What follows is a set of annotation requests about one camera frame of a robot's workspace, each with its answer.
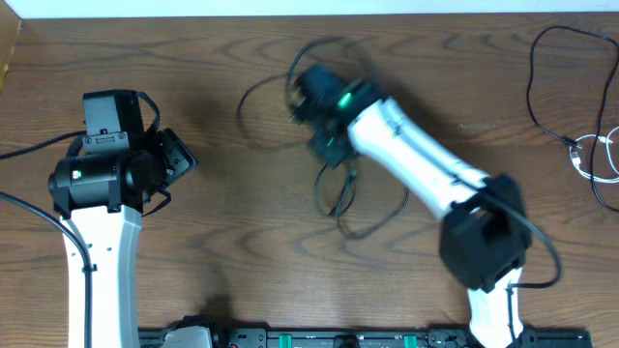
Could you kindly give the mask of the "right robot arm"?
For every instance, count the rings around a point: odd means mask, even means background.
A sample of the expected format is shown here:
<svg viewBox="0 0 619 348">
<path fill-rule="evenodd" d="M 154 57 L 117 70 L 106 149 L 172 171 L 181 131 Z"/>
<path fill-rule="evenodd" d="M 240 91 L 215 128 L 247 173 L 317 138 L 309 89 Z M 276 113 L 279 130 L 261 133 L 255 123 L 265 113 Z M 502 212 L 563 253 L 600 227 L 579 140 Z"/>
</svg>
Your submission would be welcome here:
<svg viewBox="0 0 619 348">
<path fill-rule="evenodd" d="M 314 65 L 289 76 L 285 93 L 294 116 L 315 127 L 327 162 L 368 157 L 426 205 L 441 223 L 441 260 L 467 290 L 470 333 L 485 347 L 516 346 L 523 332 L 516 283 L 532 234 L 515 180 L 458 158 L 368 78 L 347 81 Z"/>
</svg>

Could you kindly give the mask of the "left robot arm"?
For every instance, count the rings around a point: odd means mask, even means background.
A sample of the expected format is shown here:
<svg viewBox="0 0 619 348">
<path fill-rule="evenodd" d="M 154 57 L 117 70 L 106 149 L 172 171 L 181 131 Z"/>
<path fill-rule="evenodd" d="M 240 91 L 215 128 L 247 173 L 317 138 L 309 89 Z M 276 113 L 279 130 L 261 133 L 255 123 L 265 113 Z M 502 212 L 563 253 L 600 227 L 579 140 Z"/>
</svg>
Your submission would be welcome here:
<svg viewBox="0 0 619 348">
<path fill-rule="evenodd" d="M 160 118 L 144 126 L 144 92 L 83 96 L 86 131 L 50 174 L 68 262 L 71 347 L 136 347 L 135 262 L 144 207 L 197 160 Z"/>
</svg>

